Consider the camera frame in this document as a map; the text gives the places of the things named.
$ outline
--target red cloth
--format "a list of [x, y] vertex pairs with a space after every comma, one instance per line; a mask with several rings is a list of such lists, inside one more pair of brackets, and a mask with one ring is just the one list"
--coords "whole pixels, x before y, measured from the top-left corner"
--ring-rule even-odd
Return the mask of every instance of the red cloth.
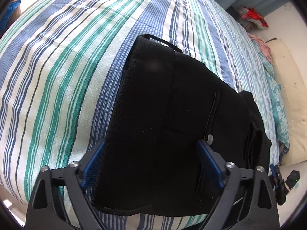
[[243, 19], [249, 17], [249, 18], [260, 21], [263, 27], [269, 27], [267, 22], [264, 20], [263, 16], [260, 15], [253, 7], [245, 7], [245, 8], [248, 9], [248, 12], [241, 15]]

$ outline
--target striped bedsheet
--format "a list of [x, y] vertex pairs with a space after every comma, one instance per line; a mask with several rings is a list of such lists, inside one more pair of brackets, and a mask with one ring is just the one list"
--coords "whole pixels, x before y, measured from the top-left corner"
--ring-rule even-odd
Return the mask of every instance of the striped bedsheet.
[[[175, 44], [235, 91], [252, 92], [278, 163], [261, 60], [213, 0], [40, 0], [0, 40], [0, 184], [17, 199], [29, 201], [41, 166], [65, 167], [105, 136], [122, 67], [141, 33]], [[64, 198], [73, 219], [66, 191]], [[179, 230], [206, 217], [99, 216], [122, 230]]]

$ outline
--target blue gripper pad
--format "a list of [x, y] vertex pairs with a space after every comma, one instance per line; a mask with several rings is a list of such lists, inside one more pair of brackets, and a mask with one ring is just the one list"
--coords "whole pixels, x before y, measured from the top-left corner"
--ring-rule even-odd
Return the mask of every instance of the blue gripper pad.
[[214, 152], [204, 140], [197, 142], [196, 153], [205, 175], [209, 177], [214, 187], [220, 191], [224, 190], [227, 179], [225, 160], [219, 153]]
[[277, 177], [275, 169], [274, 169], [274, 164], [270, 165], [270, 169], [271, 169], [271, 172], [272, 172], [272, 176]]
[[82, 171], [82, 182], [80, 187], [82, 189], [91, 187], [95, 184], [96, 176], [99, 170], [99, 163], [101, 158], [102, 149], [104, 147], [104, 139], [99, 141], [95, 148], [85, 153], [83, 158], [80, 160]]

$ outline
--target silver bolt head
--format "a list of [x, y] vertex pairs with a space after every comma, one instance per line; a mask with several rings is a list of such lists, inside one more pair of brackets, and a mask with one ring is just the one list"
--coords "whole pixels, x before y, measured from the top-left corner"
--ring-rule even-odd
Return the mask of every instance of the silver bolt head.
[[74, 168], [74, 167], [78, 167], [79, 166], [79, 162], [77, 161], [73, 161], [69, 164], [70, 167]]
[[256, 170], [260, 171], [260, 172], [264, 172], [265, 169], [262, 166], [256, 166]]
[[233, 162], [227, 162], [227, 163], [226, 163], [226, 166], [227, 166], [228, 168], [234, 168], [234, 167], [235, 167], [235, 164], [234, 164]]
[[48, 166], [42, 166], [41, 169], [40, 169], [40, 171], [45, 172], [45, 171], [47, 171], [48, 169], [49, 169]]

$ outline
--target black fabric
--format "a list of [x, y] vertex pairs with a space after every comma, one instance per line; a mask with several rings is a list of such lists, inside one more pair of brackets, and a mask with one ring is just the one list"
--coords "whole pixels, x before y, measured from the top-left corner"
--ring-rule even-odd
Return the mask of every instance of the black fabric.
[[242, 168], [268, 169], [270, 140], [251, 93], [236, 93], [201, 62], [137, 37], [123, 70], [93, 205], [118, 215], [210, 212], [218, 193], [200, 181], [196, 142]]

